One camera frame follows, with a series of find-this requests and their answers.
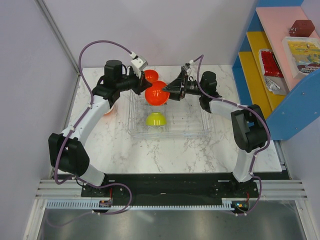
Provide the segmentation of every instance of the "white wire rack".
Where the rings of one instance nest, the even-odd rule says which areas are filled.
[[[166,118],[164,126],[147,126],[154,112]],[[211,131],[211,116],[202,110],[198,96],[187,95],[181,101],[168,100],[161,106],[149,105],[145,95],[130,92],[128,132],[134,138],[199,137]]]

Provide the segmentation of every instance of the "table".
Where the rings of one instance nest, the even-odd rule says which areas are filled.
[[[180,66],[148,67],[159,73],[164,82],[174,80]],[[217,91],[225,99],[239,102],[230,65],[204,65],[200,73],[213,71],[217,75]],[[95,87],[101,68],[84,68],[83,74],[91,89]],[[79,82],[70,121],[89,102],[89,92]],[[85,149],[90,163],[107,174],[151,173],[225,173],[232,172],[238,147],[229,120],[212,114],[212,131],[196,138],[136,139],[128,134],[129,92],[122,92],[114,110],[104,115],[89,135]],[[282,168],[273,142],[258,154],[255,172],[281,172]]]

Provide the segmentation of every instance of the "pink shelf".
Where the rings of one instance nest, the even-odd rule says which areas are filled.
[[[289,37],[289,29],[296,20],[308,18],[300,6],[258,7],[256,12],[291,91],[300,80],[292,77],[282,40]],[[316,31],[310,37],[319,38]]]

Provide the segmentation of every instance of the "brown box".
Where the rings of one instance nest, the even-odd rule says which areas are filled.
[[[291,37],[308,38],[315,30],[315,26],[311,20],[296,20],[289,30]]]

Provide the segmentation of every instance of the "yellow shelf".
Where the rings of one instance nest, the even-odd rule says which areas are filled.
[[[266,119],[271,114],[272,109],[265,86],[261,81],[261,75],[256,65],[254,55],[250,51],[241,51],[239,52],[239,58],[252,103],[260,106],[263,116]]]
[[[260,67],[260,61],[259,61],[259,50],[260,49],[272,49],[271,45],[268,41],[267,35],[265,34],[264,31],[248,31],[246,33],[246,36],[248,38],[253,57],[255,60],[255,64],[257,66],[259,75],[260,75],[260,80],[262,81],[262,84],[264,86],[264,90],[266,92],[267,98],[269,100],[270,106],[272,110],[275,110],[276,107],[283,101],[285,96],[282,95],[275,95],[272,92],[270,92],[265,84],[264,77],[262,75],[262,70]]]

